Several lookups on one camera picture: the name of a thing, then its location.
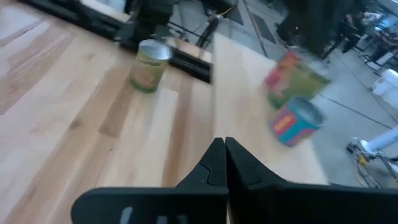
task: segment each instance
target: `blue can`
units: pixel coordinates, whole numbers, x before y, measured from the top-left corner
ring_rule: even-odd
[[[295,146],[324,122],[323,113],[314,104],[302,96],[293,96],[272,119],[271,130],[282,144]]]

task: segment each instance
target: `can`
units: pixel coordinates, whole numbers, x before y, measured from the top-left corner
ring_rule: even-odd
[[[264,81],[269,88],[268,100],[276,109],[295,95],[312,99],[330,83],[327,77],[316,72],[292,51],[285,55]]]
[[[152,39],[141,41],[131,72],[131,85],[145,93],[155,92],[171,57],[169,46]]]
[[[318,107],[302,96],[293,96],[277,111],[270,126],[282,144],[295,146],[320,129],[324,122]]]

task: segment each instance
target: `gray floor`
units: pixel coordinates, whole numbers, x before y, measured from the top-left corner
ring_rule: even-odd
[[[284,15],[278,10],[268,8],[264,0],[246,0],[246,3],[250,12],[265,20],[277,40],[274,24],[280,22]],[[201,34],[206,27],[206,17],[201,3],[198,0],[180,0],[180,5],[181,10],[175,6],[171,21],[190,30],[196,29],[195,32]],[[219,25],[217,32],[264,54],[243,0],[239,0],[238,8],[244,25],[225,19]],[[191,43],[195,43],[198,39],[194,35],[190,35],[189,38]],[[271,59],[278,60],[287,52],[280,44],[274,44],[263,38],[261,41],[266,55]],[[211,44],[207,50],[212,51]],[[346,145],[354,136],[372,139],[397,126],[398,123],[398,111],[368,92],[367,87],[378,77],[358,57],[359,53],[354,50],[347,54],[335,50],[329,56],[330,63],[327,64],[333,83],[313,100],[328,118],[325,127],[312,136],[324,171],[330,182],[353,186],[361,184],[357,179],[356,164],[352,155],[345,150]],[[398,155],[398,144],[387,148],[385,153],[388,156]],[[397,187],[380,162],[371,163],[369,170],[383,187]]]

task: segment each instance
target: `wooden tabletop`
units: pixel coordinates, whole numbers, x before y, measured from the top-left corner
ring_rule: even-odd
[[[214,137],[234,137],[287,180],[327,184],[310,140],[286,147],[270,132],[275,110],[263,80],[275,62],[220,34],[213,43]]]
[[[211,86],[174,67],[136,91],[134,54],[14,1],[0,46],[0,223],[70,223],[93,187],[175,186],[213,140]]]

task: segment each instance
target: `green can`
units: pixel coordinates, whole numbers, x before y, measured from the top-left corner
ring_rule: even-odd
[[[152,39],[141,41],[131,71],[131,85],[144,93],[155,92],[171,57],[169,46]]]

